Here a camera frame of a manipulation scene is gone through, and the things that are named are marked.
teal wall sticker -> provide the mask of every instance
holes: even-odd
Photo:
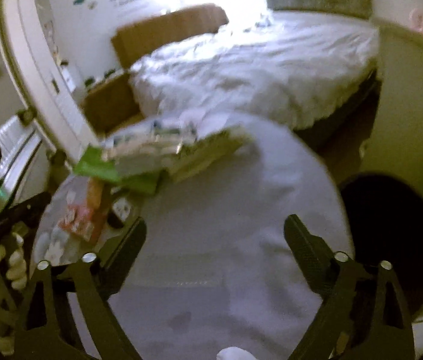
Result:
[[[73,1],[73,5],[82,5],[86,0],[75,0]]]

white tablecloth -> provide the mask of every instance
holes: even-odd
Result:
[[[320,160],[287,128],[254,116],[210,115],[199,133],[223,123],[245,126],[255,144],[145,202],[147,241],[110,299],[144,360],[215,359],[226,347],[287,359],[321,304],[284,240],[290,214],[353,254]]]

wooden floor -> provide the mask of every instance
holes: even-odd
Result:
[[[330,141],[318,150],[337,184],[359,171],[359,148],[371,135],[377,107],[378,95],[373,94],[338,129]]]

green paper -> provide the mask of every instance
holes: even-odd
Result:
[[[157,172],[121,178],[113,162],[102,160],[102,149],[91,146],[85,151],[73,171],[79,176],[94,177],[145,195],[155,194],[161,175]]]

silver screw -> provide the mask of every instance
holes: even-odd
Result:
[[[393,265],[392,265],[389,261],[382,261],[382,262],[380,263],[380,266],[381,266],[383,269],[386,269],[387,271],[391,271],[391,270],[392,270],[392,268],[393,268]]]
[[[335,254],[335,260],[339,261],[341,263],[345,263],[349,260],[348,254],[343,253],[342,251],[339,251]]]
[[[45,270],[45,269],[47,269],[49,266],[50,266],[50,263],[49,263],[48,261],[43,260],[43,261],[40,261],[40,262],[38,263],[38,265],[36,266],[36,268],[37,268],[39,271],[44,271],[44,270]]]
[[[97,259],[97,255],[95,253],[87,253],[83,255],[83,257],[81,258],[81,261],[89,264],[89,263],[93,263],[96,259]]]

